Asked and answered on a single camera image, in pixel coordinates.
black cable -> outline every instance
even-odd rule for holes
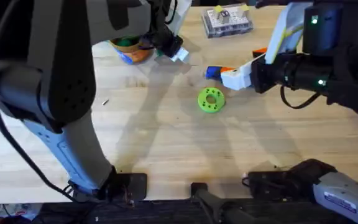
[[[12,217],[12,215],[7,211],[5,204],[2,204],[3,209],[8,217]]]
[[[64,192],[67,192],[67,189],[70,187],[70,184],[69,185],[67,185],[65,188],[63,188],[63,191]]]
[[[308,100],[306,100],[304,103],[302,103],[301,105],[298,106],[292,106],[288,101],[287,98],[285,97],[285,86],[281,86],[280,88],[280,96],[281,96],[281,100],[290,108],[292,109],[302,109],[305,108],[307,106],[309,106],[312,102],[314,102],[319,96],[319,93],[315,93],[313,96],[311,96]]]
[[[172,17],[169,21],[165,21],[166,25],[169,25],[173,22],[173,18],[175,18],[175,13],[177,12],[177,7],[178,7],[178,0],[175,0],[175,5],[173,7],[173,13],[172,13]]]
[[[12,19],[13,12],[17,9],[19,6],[21,0],[12,0],[8,7],[6,8],[6,11],[4,15],[2,16],[2,19],[0,21],[0,46],[2,43],[2,39],[4,35],[6,34],[6,30],[9,27],[9,21]],[[76,200],[64,192],[62,189],[58,188],[56,185],[51,183],[45,174],[38,168],[38,166],[34,163],[34,161],[25,153],[23,148],[17,143],[17,141],[13,138],[13,136],[10,134],[10,132],[7,130],[4,120],[2,119],[1,112],[0,112],[0,132],[2,135],[11,143],[12,147],[19,153],[19,155],[26,161],[26,163],[37,173],[37,175],[42,179],[42,181],[51,189],[56,190],[57,192],[64,195],[66,198],[70,199],[73,202],[76,202]]]
[[[241,180],[241,183],[246,186],[246,187],[249,187],[249,182],[246,183],[246,180],[248,180],[249,178],[248,177],[244,177],[242,180]]]

green gear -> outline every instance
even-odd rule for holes
[[[215,99],[215,102],[208,103],[207,97],[213,97]],[[222,91],[213,87],[201,90],[198,94],[197,101],[198,106],[200,106],[200,108],[207,113],[216,113],[220,109],[222,109],[225,104],[224,95]]]

plastic container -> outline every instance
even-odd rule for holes
[[[252,23],[250,13],[249,11],[246,11],[244,13],[245,16],[242,17],[239,13],[241,6],[246,6],[246,4],[222,6],[222,8],[230,15],[227,23],[222,23],[215,18],[215,11],[213,7],[205,9],[202,12],[201,17],[203,19],[208,38],[245,34],[246,32],[251,31],[254,28],[254,25]]]

wooden tabletop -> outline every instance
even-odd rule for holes
[[[180,32],[191,53],[188,65],[166,58],[126,65],[108,44],[93,47],[97,135],[119,172],[148,174],[148,199],[187,198],[192,182],[207,182],[221,197],[246,197],[244,173],[288,169],[309,158],[358,180],[358,115],[351,110],[327,106],[324,98],[292,110],[282,103],[278,88],[258,95],[252,89],[228,91],[203,78],[209,65],[238,67],[251,59],[253,49],[266,47],[281,9],[251,9],[252,32],[207,39],[202,8],[192,7]],[[219,113],[198,108],[198,92],[207,86],[226,95]],[[287,92],[294,104],[311,95]],[[6,118],[6,123],[47,177],[66,186],[65,170],[41,141],[19,121]],[[62,201],[0,134],[0,203]]]

black mount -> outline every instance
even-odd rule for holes
[[[245,184],[257,200],[315,202],[313,184],[319,184],[319,178],[329,172],[337,170],[316,159],[308,159],[288,171],[249,172]]]
[[[91,194],[82,191],[71,181],[68,184],[74,190],[74,198],[79,202],[122,200],[132,204],[133,201],[145,199],[147,195],[147,174],[118,174],[114,166],[104,185]]]
[[[206,183],[191,184],[191,198],[197,200],[214,223],[279,224],[268,218],[255,218],[233,200],[221,199],[208,192]]]

